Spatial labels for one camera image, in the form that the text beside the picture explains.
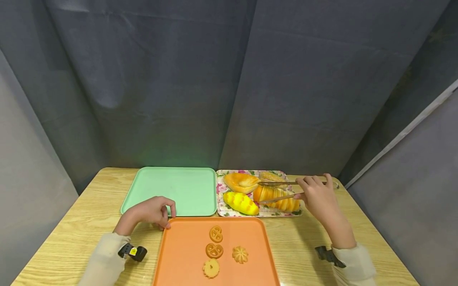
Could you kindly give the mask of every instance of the yellow label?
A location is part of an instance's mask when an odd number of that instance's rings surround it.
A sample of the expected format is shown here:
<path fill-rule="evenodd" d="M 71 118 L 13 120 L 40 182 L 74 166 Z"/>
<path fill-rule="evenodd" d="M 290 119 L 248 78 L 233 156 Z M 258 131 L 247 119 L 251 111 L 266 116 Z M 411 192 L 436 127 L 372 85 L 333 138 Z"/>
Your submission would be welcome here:
<path fill-rule="evenodd" d="M 129 254 L 135 256 L 135 254 L 137 254 L 137 248 L 132 247 L 132 249 L 129 251 Z"/>

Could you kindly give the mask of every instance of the wood grain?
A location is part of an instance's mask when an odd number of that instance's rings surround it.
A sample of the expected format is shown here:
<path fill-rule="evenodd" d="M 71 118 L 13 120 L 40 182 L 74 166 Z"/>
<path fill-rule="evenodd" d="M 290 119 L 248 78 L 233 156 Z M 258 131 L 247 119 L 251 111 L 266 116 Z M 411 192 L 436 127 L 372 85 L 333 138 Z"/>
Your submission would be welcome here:
<path fill-rule="evenodd" d="M 105 168 L 62 218 L 13 285 L 75 285 L 102 234 L 112 232 L 137 169 Z M 297 176 L 288 176 L 294 180 Z M 336 191 L 356 239 L 365 245 L 383 285 L 418 285 L 343 185 Z M 329 245 L 323 227 L 308 213 L 303 216 L 263 218 L 278 276 L 284 286 L 335 286 L 331 265 L 319 260 L 314 248 Z M 132 243 L 148 250 L 143 262 L 129 259 L 117 285 L 152 284 L 162 232 L 140 224 Z"/>

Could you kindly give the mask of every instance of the sleeve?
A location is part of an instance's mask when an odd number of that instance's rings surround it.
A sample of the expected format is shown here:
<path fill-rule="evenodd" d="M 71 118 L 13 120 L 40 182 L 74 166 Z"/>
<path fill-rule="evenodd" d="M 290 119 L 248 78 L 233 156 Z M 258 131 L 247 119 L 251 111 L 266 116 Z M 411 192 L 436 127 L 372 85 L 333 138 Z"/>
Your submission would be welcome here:
<path fill-rule="evenodd" d="M 336 249 L 333 252 L 345 268 L 333 266 L 333 273 L 339 286 L 375 286 L 375 267 L 367 249 L 357 244 L 352 249 Z"/>
<path fill-rule="evenodd" d="M 125 259 L 119 250 L 130 243 L 131 238 L 116 233 L 106 233 L 100 239 L 89 259 L 79 286 L 113 286 L 124 271 Z"/>

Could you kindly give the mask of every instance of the metal tongs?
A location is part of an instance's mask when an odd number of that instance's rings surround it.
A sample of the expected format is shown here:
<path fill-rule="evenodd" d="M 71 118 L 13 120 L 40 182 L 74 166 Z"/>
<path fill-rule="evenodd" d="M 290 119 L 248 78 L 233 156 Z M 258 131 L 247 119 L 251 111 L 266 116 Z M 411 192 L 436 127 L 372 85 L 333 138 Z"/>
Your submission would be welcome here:
<path fill-rule="evenodd" d="M 277 187 L 277 186 L 281 186 L 281 185 L 298 185 L 298 183 L 297 182 L 259 182 L 258 185 L 269 186 L 269 187 Z M 336 182 L 333 182 L 333 187 L 334 187 L 334 189 L 338 189 L 339 188 L 339 184 L 336 183 Z M 303 192 L 304 191 L 301 190 L 300 192 L 297 192 L 295 194 L 289 194 L 287 196 L 278 197 L 278 198 L 275 198 L 275 199 L 272 199 L 272 200 L 262 200 L 262 201 L 259 201 L 258 203 L 261 204 L 261 205 L 270 204 L 270 203 L 277 202 L 279 200 L 286 200 L 286 199 L 289 199 L 289 198 L 293 198 L 295 195 L 302 194 Z"/>

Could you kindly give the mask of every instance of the wristband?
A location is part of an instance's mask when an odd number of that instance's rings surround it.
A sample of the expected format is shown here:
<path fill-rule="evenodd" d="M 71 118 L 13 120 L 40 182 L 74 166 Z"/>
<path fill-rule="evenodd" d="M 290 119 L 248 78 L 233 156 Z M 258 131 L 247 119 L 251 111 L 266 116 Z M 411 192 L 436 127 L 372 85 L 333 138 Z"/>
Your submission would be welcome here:
<path fill-rule="evenodd" d="M 337 259 L 336 255 L 334 254 L 333 250 L 327 250 L 326 246 L 318 246 L 315 247 L 316 252 L 318 253 L 318 257 L 321 260 L 326 260 L 327 262 L 332 262 L 334 263 L 334 266 L 337 266 L 339 268 L 345 268 L 347 267 L 345 264 L 343 264 L 342 261 Z"/>
<path fill-rule="evenodd" d="M 126 243 L 121 250 L 118 252 L 118 255 L 121 258 L 124 258 L 124 255 L 127 254 L 132 257 L 133 260 L 141 262 L 148 251 L 143 246 L 134 247 L 130 243 Z"/>

